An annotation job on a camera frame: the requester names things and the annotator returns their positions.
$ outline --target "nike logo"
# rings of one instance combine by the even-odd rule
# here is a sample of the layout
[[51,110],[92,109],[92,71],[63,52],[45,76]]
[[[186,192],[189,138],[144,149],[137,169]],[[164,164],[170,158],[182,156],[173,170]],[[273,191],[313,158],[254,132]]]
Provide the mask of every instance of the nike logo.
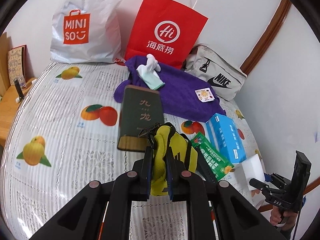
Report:
[[229,88],[229,87],[227,87],[227,85],[229,85],[231,83],[231,80],[229,80],[228,78],[226,78],[224,75],[222,75],[220,73],[216,77],[210,78],[208,80],[208,83],[213,87]]

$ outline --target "red paper bag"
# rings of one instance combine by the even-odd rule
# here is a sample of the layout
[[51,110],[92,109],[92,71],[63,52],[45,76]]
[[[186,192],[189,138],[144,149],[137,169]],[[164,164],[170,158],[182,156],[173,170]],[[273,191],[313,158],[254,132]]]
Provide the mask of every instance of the red paper bag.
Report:
[[124,58],[152,54],[180,69],[208,18],[174,0],[143,0]]

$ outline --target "purple towel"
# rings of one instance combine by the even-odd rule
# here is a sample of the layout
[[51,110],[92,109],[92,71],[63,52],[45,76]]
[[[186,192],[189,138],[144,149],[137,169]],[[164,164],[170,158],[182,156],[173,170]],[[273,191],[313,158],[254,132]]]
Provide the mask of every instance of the purple towel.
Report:
[[[132,57],[125,62],[131,73],[131,79],[123,81],[116,88],[113,96],[118,103],[122,102],[126,85],[148,87],[136,70],[139,65],[146,65],[146,63],[147,58],[142,56]],[[165,83],[163,87],[158,89],[164,113],[198,122],[208,121],[215,113],[226,115],[226,112],[219,105],[219,98],[209,83],[163,63],[159,63],[159,65],[161,71],[158,72],[158,75]],[[204,88],[211,89],[215,97],[214,101],[203,103],[198,99],[195,90]]]

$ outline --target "wooden trim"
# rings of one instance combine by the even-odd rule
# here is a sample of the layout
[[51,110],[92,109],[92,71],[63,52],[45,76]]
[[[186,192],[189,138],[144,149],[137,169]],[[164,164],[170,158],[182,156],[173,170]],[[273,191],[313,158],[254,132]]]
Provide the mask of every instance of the wooden trim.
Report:
[[[314,180],[312,183],[310,183],[306,189],[304,190],[303,194],[307,194],[309,193],[311,190],[315,189],[316,187],[318,187],[320,185],[320,177],[316,180]],[[261,206],[258,210],[261,212],[265,212],[265,211],[268,211],[268,210],[271,210],[272,209],[272,205],[271,204],[268,204],[268,205],[264,205],[264,206]]]
[[281,0],[278,9],[276,10],[265,32],[258,40],[257,44],[254,46],[250,55],[245,59],[240,67],[240,69],[245,74],[248,75],[253,70],[255,65],[259,62],[259,60],[269,48],[270,44],[272,43],[275,36],[278,34],[282,24],[284,23],[290,6],[291,2],[289,0]]
[[7,54],[8,54],[7,33],[3,33],[0,36],[0,96],[2,97],[10,87]]

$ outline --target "metal clip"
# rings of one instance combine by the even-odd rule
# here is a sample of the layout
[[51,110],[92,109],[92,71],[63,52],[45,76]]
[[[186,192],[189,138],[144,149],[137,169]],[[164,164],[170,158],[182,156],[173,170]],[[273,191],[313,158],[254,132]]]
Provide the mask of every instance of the metal clip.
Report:
[[153,132],[155,129],[159,128],[160,125],[161,124],[157,122],[154,125],[151,125],[151,126],[149,126],[147,128],[142,129],[140,131],[140,133],[138,134],[138,137],[143,137],[143,136],[145,137],[145,135],[147,135],[147,134]]
[[148,142],[153,150],[158,147],[158,143],[152,134],[148,134]]

